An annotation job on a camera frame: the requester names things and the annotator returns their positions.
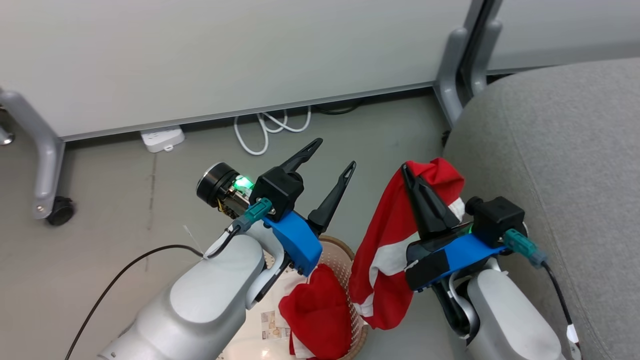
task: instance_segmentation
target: gray couch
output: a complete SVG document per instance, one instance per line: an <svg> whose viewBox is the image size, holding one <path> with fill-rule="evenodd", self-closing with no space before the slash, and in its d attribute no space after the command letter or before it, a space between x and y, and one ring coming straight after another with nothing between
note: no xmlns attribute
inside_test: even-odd
<svg viewBox="0 0 640 360"><path fill-rule="evenodd" d="M640 59L512 75L465 107L445 148L463 197L524 208L550 257L586 360L640 359ZM566 347L547 274L520 256L511 278Z"/></svg>

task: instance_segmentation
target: basket rim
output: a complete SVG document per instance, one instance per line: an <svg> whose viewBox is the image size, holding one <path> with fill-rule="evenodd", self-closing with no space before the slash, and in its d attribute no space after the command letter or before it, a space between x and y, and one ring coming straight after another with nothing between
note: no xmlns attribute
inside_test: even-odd
<svg viewBox="0 0 640 360"><path fill-rule="evenodd" d="M332 243L340 247L340 249L342 249L344 252L347 253L351 261L353 261L353 259L355 258L355 254L353 253L353 250L351 250L349 245L345 244L342 240L336 239L333 236L328 236L328 235L321 235L319 237L319 240L327 243ZM362 347L364 347L364 341L367 339L368 332L369 332L369 327L366 325L363 325L362 329L360 330L360 339L358 339L358 343L356 343L356 345L345 356L341 357L338 360L354 359L356 355L358 355L358 353L362 350Z"/></svg>

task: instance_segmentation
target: white panel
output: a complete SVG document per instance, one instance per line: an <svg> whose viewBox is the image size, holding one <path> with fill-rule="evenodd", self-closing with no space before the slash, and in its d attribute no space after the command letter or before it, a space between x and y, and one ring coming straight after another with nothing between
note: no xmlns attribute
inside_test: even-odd
<svg viewBox="0 0 640 360"><path fill-rule="evenodd" d="M470 0L6 0L0 85L59 136L432 81Z"/></svg>
<svg viewBox="0 0 640 360"><path fill-rule="evenodd" d="M490 70L640 56L639 0L503 0Z"/></svg>

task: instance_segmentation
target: teal cable connector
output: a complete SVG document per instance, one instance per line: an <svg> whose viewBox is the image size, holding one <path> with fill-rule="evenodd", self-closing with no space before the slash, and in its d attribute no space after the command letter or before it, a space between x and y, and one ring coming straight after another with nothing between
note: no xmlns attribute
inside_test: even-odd
<svg viewBox="0 0 640 360"><path fill-rule="evenodd" d="M242 216L235 219L231 223L231 226L239 226L240 230L247 231L256 221L262 220L262 218L267 216L272 207L271 201L263 197L260 201L251 205Z"/></svg>
<svg viewBox="0 0 640 360"><path fill-rule="evenodd" d="M504 244L513 252L524 255L534 268L541 268L542 262L547 260L547 254L516 229L509 229L504 233Z"/></svg>

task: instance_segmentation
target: black cable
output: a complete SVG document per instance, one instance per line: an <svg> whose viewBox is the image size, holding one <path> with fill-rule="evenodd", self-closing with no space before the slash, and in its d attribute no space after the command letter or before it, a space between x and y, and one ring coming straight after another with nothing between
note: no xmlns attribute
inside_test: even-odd
<svg viewBox="0 0 640 360"><path fill-rule="evenodd" d="M323 113L323 114L327 114L327 115L343 115L343 114L346 114L346 113L350 113L350 112L352 112L353 110L355 110L355 109L359 108L359 107L360 107L360 105L362 105L362 104L364 103L365 99L366 99L366 98L365 98L365 97L363 97L362 99L358 100L358 102L356 102L352 107L350 107L350 108L348 108L348 109L345 109L345 110L338 110L338 111L326 110L326 109L321 108L321 107L320 107L320 106L318 106L318 105L313 105L313 107L314 107L317 111L320 111L320 112L321 112L321 113Z"/></svg>
<svg viewBox="0 0 640 360"><path fill-rule="evenodd" d="M162 246L162 247L159 247L157 249L153 249L153 250L151 250L149 252L146 252L146 253L138 256L134 261L131 261L127 266L125 266L118 273L118 275L116 275L116 277L113 278L113 280L111 280L111 283L109 283L109 286L107 286L107 288L104 289L104 291L102 292L102 295L100 295L100 297L98 298L98 301L95 302L95 305L93 305L93 308L89 312L89 315L87 315L86 319L84 319L84 322L83 322L82 326L80 326L80 330L78 331L78 333L76 335L76 338L74 339L74 342L71 343L71 347L69 348L69 351L67 352L67 356L65 357L65 360L69 360L69 358L71 357L71 352L73 352L74 348L76 347L76 343L78 342L78 339L80 338L80 335L82 335L82 331L86 327L86 324L89 322L89 319L91 318L91 316L93 315L95 310L98 308L98 305L100 305L100 302L102 301L102 299L104 299L104 297L107 295L107 292L109 292L111 287L122 276L122 274L124 274L135 263L137 263L140 260L146 258L147 256L149 256L151 254L155 254L156 252L159 252L159 251L162 251L162 250L167 250L167 249L186 249L186 250L189 250L192 253L196 254L200 258L203 256L203 254L201 252L199 252L196 249L194 249L193 247L190 247L190 246L187 246L187 245L167 245L167 246Z"/></svg>
<svg viewBox="0 0 640 360"><path fill-rule="evenodd" d="M222 250L225 249L225 247L227 247L227 245L229 244L229 242L231 241L231 239L240 231L240 227L236 226L234 227L233 230L231 230L231 232L229 233L229 235L227 236L227 238L225 239L225 241L222 243L222 245L220 245L216 251L214 251L213 253L207 255L207 259L213 259L216 256L220 255L220 253L222 252Z"/></svg>
<svg viewBox="0 0 640 360"><path fill-rule="evenodd" d="M573 324L573 321L571 320L571 315L569 314L569 308L566 306L566 302L564 301L564 296L562 295L562 290L560 290L560 285L556 280L556 276L554 275L554 272L551 271L551 268L549 267L549 264L547 264L546 261L542 261L540 265L542 265L542 267L545 268L545 270L549 274L549 277L551 278L551 282L554 283L554 288L556 288L556 293L558 294L558 299L560 300L560 305L562 306L564 317L566 318L566 322L568 323L567 325Z"/></svg>

